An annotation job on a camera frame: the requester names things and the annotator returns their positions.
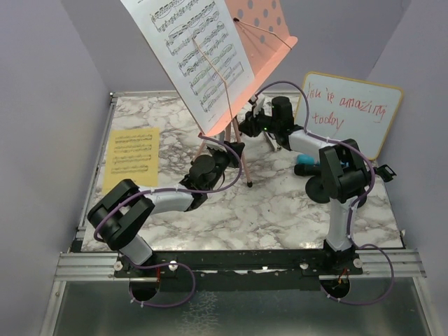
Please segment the black microphone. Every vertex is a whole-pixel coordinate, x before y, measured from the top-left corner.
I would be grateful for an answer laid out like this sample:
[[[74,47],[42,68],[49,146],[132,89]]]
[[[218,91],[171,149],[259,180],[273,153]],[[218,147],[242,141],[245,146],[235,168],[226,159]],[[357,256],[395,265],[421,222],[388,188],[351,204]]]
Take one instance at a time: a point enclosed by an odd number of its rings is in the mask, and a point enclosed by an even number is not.
[[[297,176],[320,176],[321,168],[319,165],[297,164],[294,166],[294,174]]]

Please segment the yellow sheet music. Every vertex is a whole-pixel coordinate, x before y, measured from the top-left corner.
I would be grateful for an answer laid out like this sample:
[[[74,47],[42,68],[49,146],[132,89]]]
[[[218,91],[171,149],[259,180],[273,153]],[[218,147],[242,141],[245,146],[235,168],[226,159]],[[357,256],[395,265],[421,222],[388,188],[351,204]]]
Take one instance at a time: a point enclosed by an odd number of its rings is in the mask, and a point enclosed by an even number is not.
[[[108,140],[102,193],[105,195],[124,179],[138,186],[155,187],[159,146],[158,128],[113,130]]]

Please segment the pink music stand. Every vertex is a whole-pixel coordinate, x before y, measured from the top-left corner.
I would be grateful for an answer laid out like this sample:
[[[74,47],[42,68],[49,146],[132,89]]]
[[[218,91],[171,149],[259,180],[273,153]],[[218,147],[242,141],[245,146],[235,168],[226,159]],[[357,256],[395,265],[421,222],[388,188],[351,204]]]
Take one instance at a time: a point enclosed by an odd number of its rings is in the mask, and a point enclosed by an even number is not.
[[[229,141],[234,132],[237,141],[241,141],[236,121],[238,112],[294,48],[298,38],[289,32],[280,1],[226,1],[225,5],[253,79],[237,92],[236,98],[226,102],[225,113],[204,135],[212,137],[222,132]]]

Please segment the white sheet music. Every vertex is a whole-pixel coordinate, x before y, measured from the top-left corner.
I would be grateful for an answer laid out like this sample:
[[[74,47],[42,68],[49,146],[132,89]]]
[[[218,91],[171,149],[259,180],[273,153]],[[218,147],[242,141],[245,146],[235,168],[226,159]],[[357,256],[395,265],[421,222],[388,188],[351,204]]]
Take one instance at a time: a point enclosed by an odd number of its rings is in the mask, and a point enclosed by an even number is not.
[[[195,122],[209,133],[254,74],[224,1],[123,1]]]

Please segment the blue toy microphone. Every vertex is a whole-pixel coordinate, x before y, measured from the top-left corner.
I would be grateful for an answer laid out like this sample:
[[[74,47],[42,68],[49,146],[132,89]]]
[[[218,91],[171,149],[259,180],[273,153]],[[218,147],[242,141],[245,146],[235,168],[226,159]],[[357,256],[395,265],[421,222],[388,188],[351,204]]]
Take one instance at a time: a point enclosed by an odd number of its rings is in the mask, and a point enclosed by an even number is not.
[[[320,162],[316,158],[314,158],[310,155],[299,154],[297,156],[297,164],[298,165],[311,165],[311,166],[317,165],[317,166],[319,166]]]

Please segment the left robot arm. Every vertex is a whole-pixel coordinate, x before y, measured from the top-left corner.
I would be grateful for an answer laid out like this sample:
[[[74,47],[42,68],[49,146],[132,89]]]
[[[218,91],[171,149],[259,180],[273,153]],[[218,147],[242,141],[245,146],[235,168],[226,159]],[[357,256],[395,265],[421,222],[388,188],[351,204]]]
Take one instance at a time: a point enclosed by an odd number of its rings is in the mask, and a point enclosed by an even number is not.
[[[169,211],[187,212],[199,208],[211,193],[235,184],[216,188],[225,179],[225,170],[242,174],[244,143],[208,139],[208,155],[198,156],[188,173],[174,187],[143,188],[126,178],[112,188],[87,215],[94,228],[94,239],[124,255],[139,276],[147,276],[155,266],[153,250],[139,231],[151,215]]]

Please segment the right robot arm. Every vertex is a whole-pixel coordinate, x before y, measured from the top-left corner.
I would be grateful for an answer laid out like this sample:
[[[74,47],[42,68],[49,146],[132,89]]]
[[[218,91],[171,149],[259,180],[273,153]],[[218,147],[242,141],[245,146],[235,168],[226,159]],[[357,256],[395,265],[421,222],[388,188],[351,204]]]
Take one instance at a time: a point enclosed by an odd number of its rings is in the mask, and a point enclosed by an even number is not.
[[[325,245],[332,250],[321,257],[323,269],[336,274],[347,265],[342,251],[354,245],[351,225],[358,204],[366,198],[365,187],[375,182],[375,173],[364,160],[353,139],[336,141],[312,134],[295,124],[289,98],[279,96],[271,101],[272,112],[264,111],[264,100],[249,99],[251,110],[246,112],[239,131],[248,137],[261,132],[271,134],[277,144],[288,151],[308,155],[319,163],[323,190],[330,199],[330,226]]]

